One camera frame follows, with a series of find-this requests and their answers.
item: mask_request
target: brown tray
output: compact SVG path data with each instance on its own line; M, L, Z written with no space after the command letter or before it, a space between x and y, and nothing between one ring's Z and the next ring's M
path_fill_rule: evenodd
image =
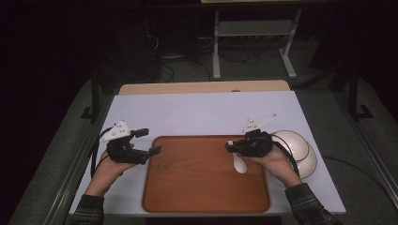
M238 173L224 145L244 136L161 136L149 160L143 208L150 213L263 213L269 209L264 169L245 159Z

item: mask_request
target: white surface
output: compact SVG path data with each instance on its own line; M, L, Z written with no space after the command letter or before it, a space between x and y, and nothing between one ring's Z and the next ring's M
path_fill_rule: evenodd
M121 118L125 119L130 129L149 128L149 135L131 140L137 149L148 149L155 138L164 135L241 135L248 117L274 113L278 114L278 118L262 130L268 133L293 130L303 136L318 158L314 173L303 181L310 185L331 213L345 212L293 91L116 96L102 130ZM99 155L105 146L106 142L100 144ZM148 214L141 205L146 169L147 164L136 166L116 180L105 195L106 214L157 215ZM283 184L269 174L267 180L271 207L266 214L290 213ZM75 211L89 181L90 163L70 208L71 213Z

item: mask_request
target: desk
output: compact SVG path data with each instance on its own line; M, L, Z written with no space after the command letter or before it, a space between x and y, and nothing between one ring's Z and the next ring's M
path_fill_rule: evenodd
M264 85L264 89L261 91L259 89L253 92L247 91L250 86L258 88L261 83L273 86L273 83L282 84L283 82L217 82L220 89L225 86L233 87L233 90L241 89L241 92L219 93L212 92L216 88L216 86L211 86L212 82L208 82L209 87L206 87L205 83L187 83L191 87L190 90L196 86L197 89L193 91L194 93L180 93L176 86L183 85L183 83L129 84L121 88L121 95L115 97L103 129L111 127L121 119L127 122L130 129L149 128L148 136L132 140L137 149L148 149L155 138L163 135L241 135L248 117L277 113L278 119L262 129L267 132L283 129L294 130L308 141L315 150L318 162L314 173L304 179L304 182L310 185L319 201L331 213L344 213L345 209L340 196L319 154L295 93L286 89L287 85L281 85L280 91L275 89L265 91L267 85ZM140 94L138 91L133 93L135 85L140 88L146 85L159 88L153 89L152 93L155 94L147 92ZM104 149L105 143L101 143L99 153ZM133 217L192 216L191 214L149 214L143 209L141 201L146 169L147 164L139 165L124 172L118 178L105 196L105 213ZM80 196L90 181L89 171L90 163L77 190L77 198L70 208L71 213L74 212ZM278 216L291 213L284 195L283 184L271 175L267 175L267 180L271 207L266 213L260 215Z

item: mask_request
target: white spoon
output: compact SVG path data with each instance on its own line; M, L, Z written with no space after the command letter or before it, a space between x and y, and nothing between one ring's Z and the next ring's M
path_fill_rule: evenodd
M233 145L234 143L229 140L228 145ZM232 153L232 156L234 156L234 167L235 170L237 170L238 173L245 173L248 168L246 166L246 163L243 161L242 158L240 158L237 153Z

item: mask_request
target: forearm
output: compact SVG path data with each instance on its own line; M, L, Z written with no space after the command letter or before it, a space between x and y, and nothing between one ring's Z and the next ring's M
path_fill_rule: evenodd
M83 195L72 216L71 225L101 225L103 224L104 198Z
M285 194L292 208L293 215L299 224L342 224L324 208L308 184L302 183L290 187L285 190Z

